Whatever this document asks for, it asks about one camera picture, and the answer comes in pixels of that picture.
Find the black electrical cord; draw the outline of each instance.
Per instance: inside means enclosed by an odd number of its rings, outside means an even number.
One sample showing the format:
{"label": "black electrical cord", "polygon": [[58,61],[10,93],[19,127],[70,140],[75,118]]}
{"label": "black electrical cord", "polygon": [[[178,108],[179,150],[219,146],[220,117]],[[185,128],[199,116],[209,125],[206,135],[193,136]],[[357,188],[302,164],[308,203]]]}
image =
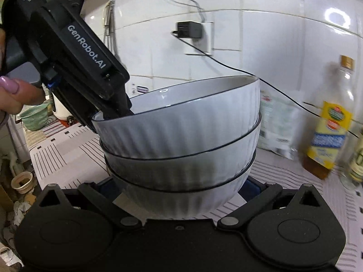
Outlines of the black electrical cord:
{"label": "black electrical cord", "polygon": [[199,15],[200,15],[200,18],[202,19],[202,23],[204,23],[205,21],[206,21],[206,19],[205,19],[205,17],[204,17],[204,15],[202,14],[202,10],[203,10],[203,8],[202,7],[200,7],[200,5],[199,5],[199,3],[197,2],[197,1],[195,1],[195,0],[189,0],[189,1],[191,1],[191,2],[193,2],[193,3],[195,3],[195,5],[190,5],[190,4],[185,4],[185,3],[180,3],[180,2],[177,2],[177,1],[175,1],[175,0],[172,0],[173,2],[175,2],[175,3],[178,3],[178,4],[182,4],[182,5],[187,5],[187,6],[190,6],[190,7],[195,7],[195,8],[197,8],[198,9],[198,13],[199,13]]}
{"label": "black electrical cord", "polygon": [[[222,66],[224,66],[224,67],[226,67],[226,68],[229,68],[229,69],[231,69],[231,70],[236,70],[236,71],[243,72],[243,73],[246,73],[246,74],[251,75],[251,76],[255,76],[253,73],[247,72],[247,71],[245,71],[245,70],[240,70],[240,69],[238,69],[238,68],[231,67],[231,66],[228,66],[228,65],[226,65],[226,64],[224,64],[224,63],[221,63],[220,61],[218,61],[217,59],[215,59],[215,58],[213,58],[212,56],[208,55],[207,53],[203,52],[203,51],[202,51],[202,50],[200,50],[199,48],[197,48],[197,47],[193,46],[192,44],[190,44],[190,43],[188,43],[188,42],[186,42],[186,41],[184,41],[184,40],[180,39],[180,38],[176,35],[176,31],[171,32],[171,34],[172,34],[172,36],[173,36],[173,37],[177,38],[178,40],[182,41],[183,43],[185,43],[185,44],[187,44],[187,45],[189,45],[189,46],[193,47],[195,50],[198,50],[200,53],[202,53],[202,54],[204,54],[204,55],[208,56],[210,59],[212,59],[212,60],[213,60],[213,61],[215,61],[216,63],[218,63],[218,64],[220,64],[220,65],[222,65]],[[311,113],[311,114],[313,114],[313,115],[315,115],[315,116],[317,116],[317,117],[320,117],[320,115],[318,115],[318,114],[316,114],[316,113],[314,113],[314,112],[312,112],[312,111],[308,110],[306,107],[304,107],[304,106],[302,106],[301,104],[299,104],[298,102],[296,102],[296,101],[295,101],[294,99],[292,99],[289,95],[285,94],[284,92],[282,92],[281,90],[279,90],[279,89],[278,89],[278,88],[276,88],[275,86],[271,85],[269,82],[267,82],[267,81],[265,81],[264,79],[261,79],[261,78],[259,78],[259,79],[260,79],[260,81],[264,82],[265,84],[267,84],[267,85],[268,85],[268,86],[270,86],[271,88],[275,89],[277,92],[281,93],[282,95],[284,95],[285,97],[287,97],[288,99],[290,99],[293,103],[295,103],[295,104],[296,104],[297,106],[299,106],[300,108],[302,108],[302,109],[306,110],[307,112],[309,112],[309,113]],[[357,136],[356,134],[354,134],[353,132],[351,132],[351,131],[348,131],[348,132],[349,132],[349,133],[351,133],[353,136],[355,136],[355,137],[357,137],[357,138],[358,138],[358,136]]]}

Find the white container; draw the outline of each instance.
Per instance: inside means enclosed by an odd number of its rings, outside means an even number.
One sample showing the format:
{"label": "white container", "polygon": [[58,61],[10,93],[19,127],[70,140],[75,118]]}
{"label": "white container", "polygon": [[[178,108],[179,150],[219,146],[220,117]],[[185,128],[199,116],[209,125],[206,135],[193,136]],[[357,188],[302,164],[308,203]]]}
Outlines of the white container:
{"label": "white container", "polygon": [[194,192],[163,192],[127,182],[113,173],[117,186],[140,207],[173,219],[191,218],[224,205],[247,180],[255,154],[247,167],[235,178],[208,189]]}
{"label": "white container", "polygon": [[133,116],[93,125],[105,147],[127,158],[161,159],[223,146],[255,125],[260,80],[226,76],[179,84],[130,99]]}
{"label": "white container", "polygon": [[[26,182],[21,186],[20,182],[27,179],[29,179],[28,182]],[[33,188],[33,186],[34,186],[34,181],[33,181],[33,174],[31,172],[22,172],[11,180],[12,189],[15,189],[20,194],[27,193],[29,190]]]}
{"label": "white container", "polygon": [[147,188],[190,191],[223,183],[251,161],[260,133],[261,116],[245,136],[211,151],[164,160],[137,160],[112,155],[103,147],[112,170]]}

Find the person's hand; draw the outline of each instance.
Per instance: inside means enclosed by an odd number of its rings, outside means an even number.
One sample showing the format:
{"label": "person's hand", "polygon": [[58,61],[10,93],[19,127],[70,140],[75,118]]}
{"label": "person's hand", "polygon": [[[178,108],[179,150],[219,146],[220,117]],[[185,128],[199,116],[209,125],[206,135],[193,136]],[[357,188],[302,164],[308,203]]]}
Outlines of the person's hand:
{"label": "person's hand", "polygon": [[[5,54],[5,32],[0,29],[0,62]],[[17,79],[0,77],[0,110],[17,114],[24,104],[37,105],[45,100],[43,89]]]}

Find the pink fingernail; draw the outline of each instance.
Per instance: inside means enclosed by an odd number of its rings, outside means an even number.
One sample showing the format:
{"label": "pink fingernail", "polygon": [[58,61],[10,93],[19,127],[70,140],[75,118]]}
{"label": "pink fingernail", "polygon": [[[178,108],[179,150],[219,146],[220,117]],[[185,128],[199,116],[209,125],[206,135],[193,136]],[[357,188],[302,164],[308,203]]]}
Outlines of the pink fingernail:
{"label": "pink fingernail", "polygon": [[16,94],[19,90],[19,85],[16,81],[9,79],[6,76],[0,77],[0,87],[3,87],[11,94]]}

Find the metal screw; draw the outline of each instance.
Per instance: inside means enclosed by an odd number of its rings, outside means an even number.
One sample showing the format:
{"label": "metal screw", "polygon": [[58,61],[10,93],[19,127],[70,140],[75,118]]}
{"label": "metal screw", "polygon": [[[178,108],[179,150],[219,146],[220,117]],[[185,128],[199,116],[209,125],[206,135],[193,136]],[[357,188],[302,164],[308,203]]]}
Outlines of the metal screw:
{"label": "metal screw", "polygon": [[121,224],[124,226],[136,226],[139,220],[135,217],[124,217],[121,219]]}
{"label": "metal screw", "polygon": [[234,226],[237,225],[239,221],[235,217],[224,217],[221,219],[221,223],[226,226]]}

